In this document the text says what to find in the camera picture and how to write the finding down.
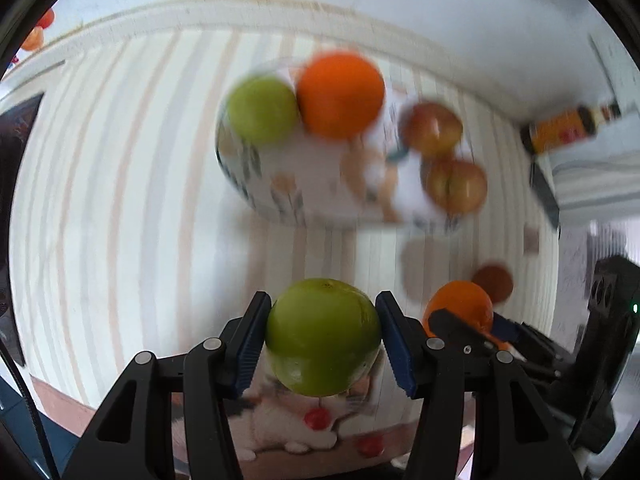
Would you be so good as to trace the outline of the orange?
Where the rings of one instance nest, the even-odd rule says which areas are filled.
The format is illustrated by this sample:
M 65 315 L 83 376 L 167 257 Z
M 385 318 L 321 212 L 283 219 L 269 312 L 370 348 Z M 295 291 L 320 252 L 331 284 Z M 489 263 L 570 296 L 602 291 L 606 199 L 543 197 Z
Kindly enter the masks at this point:
M 326 52 L 312 58 L 300 73 L 296 99 L 309 133 L 347 141 L 378 119 L 385 82 L 378 68 L 360 54 Z
M 470 281 L 451 281 L 434 293 L 424 311 L 422 325 L 427 335 L 436 334 L 430 326 L 431 315 L 438 310 L 447 310 L 466 325 L 486 336 L 499 350 L 508 351 L 510 346 L 491 335 L 494 324 L 494 308 L 488 293 Z

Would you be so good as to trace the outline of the small dark red fruit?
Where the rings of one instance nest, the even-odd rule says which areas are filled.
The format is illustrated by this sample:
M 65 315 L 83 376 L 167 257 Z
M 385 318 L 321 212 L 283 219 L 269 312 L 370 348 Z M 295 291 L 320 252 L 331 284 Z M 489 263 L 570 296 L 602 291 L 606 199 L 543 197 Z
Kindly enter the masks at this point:
M 486 292 L 493 304 L 506 302 L 514 289 L 512 273 L 501 263 L 483 264 L 474 272 L 472 282 Z

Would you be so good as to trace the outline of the green apple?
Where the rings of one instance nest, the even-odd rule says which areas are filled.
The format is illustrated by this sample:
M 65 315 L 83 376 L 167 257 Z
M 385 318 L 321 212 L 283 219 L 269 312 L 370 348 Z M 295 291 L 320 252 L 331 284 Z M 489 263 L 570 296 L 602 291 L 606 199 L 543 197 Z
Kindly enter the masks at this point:
M 313 398 L 335 396 L 369 373 L 381 344 L 372 301 L 332 278 L 291 285 L 271 307 L 266 348 L 272 374 Z
M 227 115 L 231 129 L 253 145 L 286 139 L 299 124 L 296 95 L 277 76 L 247 78 L 229 94 Z

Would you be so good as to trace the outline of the red apple lower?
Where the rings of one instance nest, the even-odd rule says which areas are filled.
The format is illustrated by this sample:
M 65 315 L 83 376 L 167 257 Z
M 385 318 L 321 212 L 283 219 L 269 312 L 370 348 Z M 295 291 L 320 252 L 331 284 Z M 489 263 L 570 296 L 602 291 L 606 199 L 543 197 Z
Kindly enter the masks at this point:
M 486 202 L 486 172 L 483 167 L 467 159 L 424 162 L 421 181 L 425 194 L 450 216 L 475 214 Z

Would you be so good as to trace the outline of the red apple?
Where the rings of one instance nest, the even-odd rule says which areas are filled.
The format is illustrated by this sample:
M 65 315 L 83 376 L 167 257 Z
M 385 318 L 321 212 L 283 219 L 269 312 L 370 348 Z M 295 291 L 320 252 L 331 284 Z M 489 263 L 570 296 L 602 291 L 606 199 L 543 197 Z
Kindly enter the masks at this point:
M 409 107 L 399 125 L 399 137 L 409 150 L 427 159 L 451 155 L 460 143 L 463 124 L 459 116 L 433 101 L 419 101 Z
M 421 181 L 425 194 L 450 216 L 475 214 L 486 202 L 486 172 L 483 167 L 467 159 L 424 162 Z

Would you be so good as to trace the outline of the patterned white plate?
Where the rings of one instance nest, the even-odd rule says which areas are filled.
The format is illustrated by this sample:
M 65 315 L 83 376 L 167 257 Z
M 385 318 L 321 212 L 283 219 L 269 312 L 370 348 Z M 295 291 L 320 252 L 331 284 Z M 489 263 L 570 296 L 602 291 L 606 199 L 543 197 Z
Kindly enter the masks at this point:
M 424 192 L 421 167 L 424 162 L 450 158 L 476 164 L 463 137 L 464 126 L 460 143 L 447 157 L 427 159 L 409 150 L 400 140 L 399 125 L 411 105 L 433 101 L 454 110 L 442 101 L 392 86 L 381 71 L 385 82 L 381 113 L 356 138 L 335 141 L 315 136 L 305 129 L 300 112 L 294 131 L 273 144 L 249 144 L 231 129 L 227 100 L 238 84 L 255 76 L 277 76 L 296 95 L 297 79 L 310 61 L 282 62 L 271 70 L 250 74 L 224 97 L 216 155 L 238 193 L 258 214 L 296 226 L 356 228 L 388 223 L 412 224 L 436 233 L 453 231 L 470 214 L 450 216 L 438 208 Z

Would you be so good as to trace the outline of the striped bed sheet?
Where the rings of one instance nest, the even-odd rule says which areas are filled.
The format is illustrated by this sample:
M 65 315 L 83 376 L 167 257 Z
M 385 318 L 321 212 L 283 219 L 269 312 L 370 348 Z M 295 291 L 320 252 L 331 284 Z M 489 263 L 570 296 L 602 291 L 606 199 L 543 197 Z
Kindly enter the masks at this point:
M 376 58 L 396 89 L 461 115 L 487 170 L 485 207 L 454 235 L 294 228 L 235 192 L 215 152 L 224 92 L 251 68 L 325 48 L 277 32 L 161 32 L 74 56 L 35 82 L 43 98 L 16 182 L 10 267 L 37 391 L 96 406 L 138 351 L 186 351 L 256 290 L 301 278 L 388 289 L 420 316 L 439 286 L 500 261 L 514 278 L 502 314 L 550 330 L 558 237 L 520 140 L 503 114 L 423 68 Z

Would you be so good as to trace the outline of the red apple upper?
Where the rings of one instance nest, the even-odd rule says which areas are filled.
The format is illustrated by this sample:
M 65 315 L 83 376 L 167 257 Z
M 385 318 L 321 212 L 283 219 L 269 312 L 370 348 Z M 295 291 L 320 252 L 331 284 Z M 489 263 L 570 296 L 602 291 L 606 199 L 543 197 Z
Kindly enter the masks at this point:
M 399 137 L 409 150 L 427 159 L 451 155 L 460 143 L 463 124 L 459 116 L 433 101 L 419 101 L 409 107 L 399 125 Z

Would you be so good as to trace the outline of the dark sauce bottle yellow label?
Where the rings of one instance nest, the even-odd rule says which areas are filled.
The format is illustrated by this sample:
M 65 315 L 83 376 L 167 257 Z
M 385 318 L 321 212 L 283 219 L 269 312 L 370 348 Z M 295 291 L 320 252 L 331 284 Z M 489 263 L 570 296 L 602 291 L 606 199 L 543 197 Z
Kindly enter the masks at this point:
M 622 116 L 616 101 L 598 106 L 579 105 L 520 129 L 525 151 L 532 157 L 594 138 L 598 131 Z

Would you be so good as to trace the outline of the orange on plate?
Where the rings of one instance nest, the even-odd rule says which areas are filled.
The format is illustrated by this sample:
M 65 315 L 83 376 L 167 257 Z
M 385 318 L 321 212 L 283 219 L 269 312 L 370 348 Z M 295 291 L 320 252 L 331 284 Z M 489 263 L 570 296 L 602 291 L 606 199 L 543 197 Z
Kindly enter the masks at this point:
M 385 82 L 378 68 L 360 54 L 326 52 L 312 58 L 300 73 L 296 99 L 309 133 L 347 141 L 378 119 Z

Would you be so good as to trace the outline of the green apple on plate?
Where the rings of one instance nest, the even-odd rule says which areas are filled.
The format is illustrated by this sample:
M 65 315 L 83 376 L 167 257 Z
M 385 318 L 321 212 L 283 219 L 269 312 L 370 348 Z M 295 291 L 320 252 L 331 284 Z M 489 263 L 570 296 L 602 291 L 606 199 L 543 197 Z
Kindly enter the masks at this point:
M 299 124 L 296 95 L 277 76 L 247 78 L 229 94 L 227 115 L 231 129 L 253 145 L 286 139 Z

